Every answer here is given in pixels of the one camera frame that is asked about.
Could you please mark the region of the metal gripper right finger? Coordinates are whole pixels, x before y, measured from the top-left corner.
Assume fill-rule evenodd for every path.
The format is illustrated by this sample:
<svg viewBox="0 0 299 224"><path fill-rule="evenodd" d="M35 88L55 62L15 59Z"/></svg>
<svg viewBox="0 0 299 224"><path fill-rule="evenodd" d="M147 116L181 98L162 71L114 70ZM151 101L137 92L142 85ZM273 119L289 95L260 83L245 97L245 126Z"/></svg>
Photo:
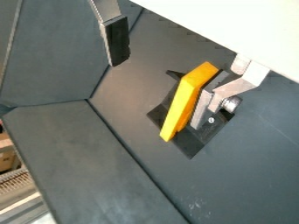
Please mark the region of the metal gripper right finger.
<svg viewBox="0 0 299 224"><path fill-rule="evenodd" d="M201 91L201 98L191 118L191 126L198 130L210 116L221 108L230 113L241 104L238 94L257 88L270 69L240 54L232 64L232 73L222 71Z"/></svg>

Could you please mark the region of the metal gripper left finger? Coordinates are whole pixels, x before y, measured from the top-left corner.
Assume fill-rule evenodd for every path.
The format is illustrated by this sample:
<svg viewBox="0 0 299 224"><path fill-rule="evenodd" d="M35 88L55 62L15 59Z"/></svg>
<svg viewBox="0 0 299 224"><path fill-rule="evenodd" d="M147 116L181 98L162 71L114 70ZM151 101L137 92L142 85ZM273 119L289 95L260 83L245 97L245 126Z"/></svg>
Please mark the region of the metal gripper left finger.
<svg viewBox="0 0 299 224"><path fill-rule="evenodd" d="M131 53L127 16L122 14L118 0L89 0L89 3L98 18L109 64L117 67Z"/></svg>

